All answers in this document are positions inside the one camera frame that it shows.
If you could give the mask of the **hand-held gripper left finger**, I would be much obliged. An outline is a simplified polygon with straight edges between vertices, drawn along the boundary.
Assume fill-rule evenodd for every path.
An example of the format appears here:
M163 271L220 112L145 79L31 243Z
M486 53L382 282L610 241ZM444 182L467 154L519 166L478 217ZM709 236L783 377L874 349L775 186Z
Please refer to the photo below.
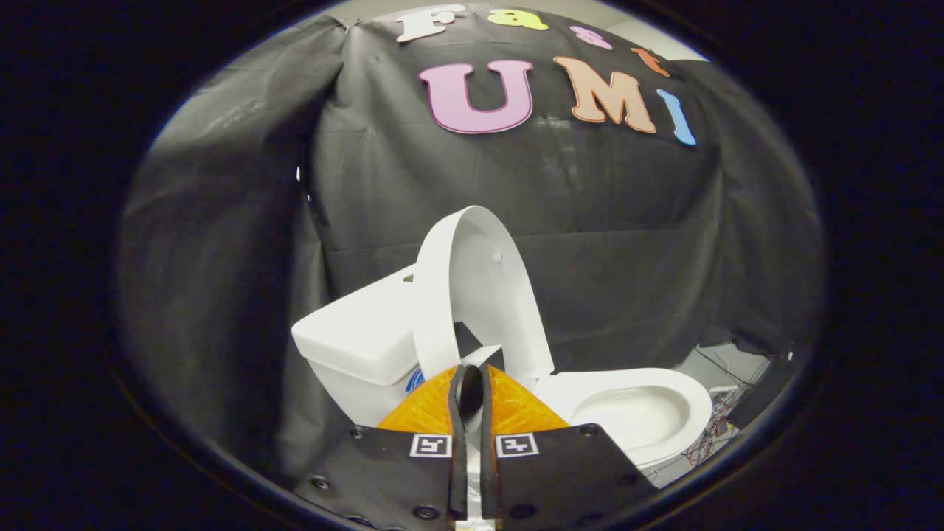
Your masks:
M445 415L442 429L350 426L294 494L358 530L452 530L468 517L466 429L459 404L472 367L439 374L425 389Z

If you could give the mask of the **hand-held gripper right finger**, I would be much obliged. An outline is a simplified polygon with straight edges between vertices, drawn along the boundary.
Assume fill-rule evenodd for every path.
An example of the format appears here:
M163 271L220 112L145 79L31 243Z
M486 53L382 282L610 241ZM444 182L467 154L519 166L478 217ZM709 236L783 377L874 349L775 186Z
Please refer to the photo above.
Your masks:
M495 367L482 387L482 513L499 530L600 529L656 496L599 424L540 423L532 394Z

